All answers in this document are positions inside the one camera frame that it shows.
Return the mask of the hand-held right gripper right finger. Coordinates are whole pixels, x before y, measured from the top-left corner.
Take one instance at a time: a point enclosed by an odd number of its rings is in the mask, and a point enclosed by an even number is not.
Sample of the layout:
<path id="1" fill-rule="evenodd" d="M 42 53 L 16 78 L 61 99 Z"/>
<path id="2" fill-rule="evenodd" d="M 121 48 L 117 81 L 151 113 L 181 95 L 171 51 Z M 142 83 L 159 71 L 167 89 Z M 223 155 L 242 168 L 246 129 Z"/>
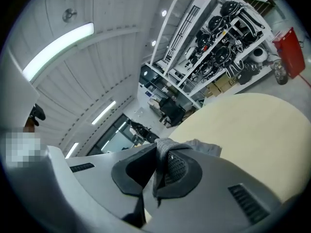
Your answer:
<path id="1" fill-rule="evenodd" d="M 251 228 L 239 203 L 232 194 L 252 197 L 270 216 L 280 206 L 277 195 L 262 182 L 220 157 L 191 149 L 179 150 L 202 168 L 200 183 L 185 197 L 162 200 L 145 225 L 150 233 L 236 233 Z"/>

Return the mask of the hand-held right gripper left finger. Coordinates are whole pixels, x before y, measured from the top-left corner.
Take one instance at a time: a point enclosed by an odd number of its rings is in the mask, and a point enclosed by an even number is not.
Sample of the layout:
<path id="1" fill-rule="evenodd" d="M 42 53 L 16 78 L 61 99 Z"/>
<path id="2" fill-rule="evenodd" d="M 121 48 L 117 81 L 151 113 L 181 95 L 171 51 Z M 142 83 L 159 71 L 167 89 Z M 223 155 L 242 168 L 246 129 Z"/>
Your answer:
<path id="1" fill-rule="evenodd" d="M 66 159 L 46 154 L 50 228 L 146 228 L 143 190 L 153 174 L 155 144 Z"/>

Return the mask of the grey robe garment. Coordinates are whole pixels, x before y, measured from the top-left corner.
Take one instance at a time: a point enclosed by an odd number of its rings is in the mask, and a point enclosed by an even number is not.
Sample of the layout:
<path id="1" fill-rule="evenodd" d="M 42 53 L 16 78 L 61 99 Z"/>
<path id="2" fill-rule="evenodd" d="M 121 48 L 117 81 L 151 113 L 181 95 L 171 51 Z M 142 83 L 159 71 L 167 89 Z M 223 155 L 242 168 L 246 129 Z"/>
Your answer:
<path id="1" fill-rule="evenodd" d="M 158 204 L 162 199 L 182 198 L 192 191 L 202 178 L 199 164 L 187 156 L 179 157 L 175 151 L 191 149 L 219 157 L 222 148 L 197 139 L 177 143 L 170 138 L 156 139 L 156 169 L 153 179 L 153 196 Z"/>

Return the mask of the long ceiling light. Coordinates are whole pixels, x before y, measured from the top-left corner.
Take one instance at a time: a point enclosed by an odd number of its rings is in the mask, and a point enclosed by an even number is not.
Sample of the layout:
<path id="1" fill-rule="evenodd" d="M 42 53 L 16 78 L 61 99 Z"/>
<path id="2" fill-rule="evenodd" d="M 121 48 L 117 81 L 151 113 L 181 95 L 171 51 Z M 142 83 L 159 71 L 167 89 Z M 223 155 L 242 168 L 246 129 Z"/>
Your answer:
<path id="1" fill-rule="evenodd" d="M 92 125 L 95 125 L 111 108 L 114 107 L 116 101 L 111 102 L 93 121 Z"/>
<path id="2" fill-rule="evenodd" d="M 67 47 L 92 34 L 94 34 L 94 24 L 90 22 L 60 36 L 40 51 L 24 68 L 22 74 L 28 81 L 31 81 L 53 57 Z"/>

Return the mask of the black office chair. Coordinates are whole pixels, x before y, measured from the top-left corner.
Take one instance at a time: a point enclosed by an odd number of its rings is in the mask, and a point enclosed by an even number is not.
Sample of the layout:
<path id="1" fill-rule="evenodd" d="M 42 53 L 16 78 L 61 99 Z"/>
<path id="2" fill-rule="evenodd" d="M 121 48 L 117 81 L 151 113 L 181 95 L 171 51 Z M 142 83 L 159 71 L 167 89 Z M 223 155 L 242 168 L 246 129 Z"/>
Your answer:
<path id="1" fill-rule="evenodd" d="M 169 118 L 172 127 L 177 126 L 185 115 L 185 109 L 175 103 L 171 98 L 163 98 L 159 102 L 160 111 Z"/>

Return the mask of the person's white helmet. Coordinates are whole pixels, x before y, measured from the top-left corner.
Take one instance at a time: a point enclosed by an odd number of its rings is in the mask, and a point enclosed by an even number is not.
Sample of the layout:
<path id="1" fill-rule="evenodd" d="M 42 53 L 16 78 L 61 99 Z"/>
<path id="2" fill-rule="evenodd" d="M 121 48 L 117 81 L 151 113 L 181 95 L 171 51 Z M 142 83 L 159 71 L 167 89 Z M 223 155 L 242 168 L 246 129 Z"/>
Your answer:
<path id="1" fill-rule="evenodd" d="M 0 57 L 0 132 L 22 129 L 39 94 L 5 50 Z"/>

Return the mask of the white round helmet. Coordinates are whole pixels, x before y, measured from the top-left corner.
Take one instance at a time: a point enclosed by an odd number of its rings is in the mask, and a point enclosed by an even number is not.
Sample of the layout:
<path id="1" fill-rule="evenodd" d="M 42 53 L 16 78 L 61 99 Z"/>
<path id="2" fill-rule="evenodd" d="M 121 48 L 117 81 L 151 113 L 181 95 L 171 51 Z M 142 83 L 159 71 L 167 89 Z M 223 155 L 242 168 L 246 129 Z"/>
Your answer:
<path id="1" fill-rule="evenodd" d="M 263 63 L 268 59 L 268 53 L 262 47 L 256 47 L 249 55 L 249 58 L 255 63 Z"/>

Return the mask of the round ceiling fixture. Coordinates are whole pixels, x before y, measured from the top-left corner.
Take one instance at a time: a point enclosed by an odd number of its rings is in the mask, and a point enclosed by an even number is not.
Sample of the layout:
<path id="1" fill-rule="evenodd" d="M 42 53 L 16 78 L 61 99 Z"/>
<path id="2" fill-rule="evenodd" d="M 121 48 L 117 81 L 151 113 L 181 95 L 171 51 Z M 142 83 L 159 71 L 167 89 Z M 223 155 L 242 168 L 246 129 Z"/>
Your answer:
<path id="1" fill-rule="evenodd" d="M 62 20 L 65 23 L 70 23 L 72 21 L 74 21 L 77 17 L 77 11 L 73 8 L 68 8 L 64 11 L 63 15 L 62 15 Z"/>

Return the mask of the red metal cabinet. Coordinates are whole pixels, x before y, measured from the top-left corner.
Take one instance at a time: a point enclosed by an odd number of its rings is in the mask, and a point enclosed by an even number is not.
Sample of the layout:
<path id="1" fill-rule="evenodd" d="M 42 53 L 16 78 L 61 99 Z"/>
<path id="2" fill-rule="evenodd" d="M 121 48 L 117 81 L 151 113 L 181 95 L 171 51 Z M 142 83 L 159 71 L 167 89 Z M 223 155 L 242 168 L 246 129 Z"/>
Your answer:
<path id="1" fill-rule="evenodd" d="M 293 27 L 279 31 L 272 40 L 290 78 L 306 67 L 301 46 Z"/>

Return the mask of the white metal shelving unit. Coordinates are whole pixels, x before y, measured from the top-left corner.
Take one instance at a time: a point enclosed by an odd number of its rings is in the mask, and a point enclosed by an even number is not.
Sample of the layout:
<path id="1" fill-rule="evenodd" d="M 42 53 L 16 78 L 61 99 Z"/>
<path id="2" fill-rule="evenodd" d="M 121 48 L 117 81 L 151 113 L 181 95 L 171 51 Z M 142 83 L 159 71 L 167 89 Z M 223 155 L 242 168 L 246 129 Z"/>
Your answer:
<path id="1" fill-rule="evenodd" d="M 181 56 L 186 52 L 186 49 L 190 46 L 195 34 L 199 31 L 200 26 L 203 25 L 205 20 L 216 9 L 217 5 L 222 4 L 225 1 L 226 0 L 204 0 L 203 4 L 198 6 L 196 15 L 193 16 L 192 22 L 190 22 L 190 25 L 185 30 L 184 34 L 182 34 L 181 40 L 176 45 L 176 49 L 173 50 L 172 45 L 177 37 L 178 31 L 181 29 L 187 16 L 190 14 L 191 8 L 196 5 L 195 0 L 173 0 L 170 7 L 166 10 L 167 13 L 164 17 L 157 40 L 155 41 L 152 57 L 150 61 L 146 62 L 146 66 L 172 84 L 172 86 L 182 93 L 183 96 L 185 96 L 197 109 L 201 109 L 202 106 L 193 100 L 192 96 L 203 89 L 207 83 L 198 85 L 197 88 L 188 94 L 185 93 L 180 87 L 183 83 L 182 81 L 178 84 L 174 84 L 173 81 L 170 80 L 169 71 L 177 65 L 177 62 Z M 245 50 L 244 53 L 239 54 L 238 59 L 243 59 L 251 52 L 251 50 L 259 46 L 261 43 L 264 43 L 271 53 L 276 54 L 276 47 L 272 43 L 274 35 L 271 27 L 267 24 L 265 19 L 246 1 L 235 1 L 242 3 L 246 7 L 247 12 L 251 16 L 254 16 L 255 19 L 264 26 L 262 29 L 263 37 L 261 37 L 257 42 L 251 44 L 251 46 Z"/>

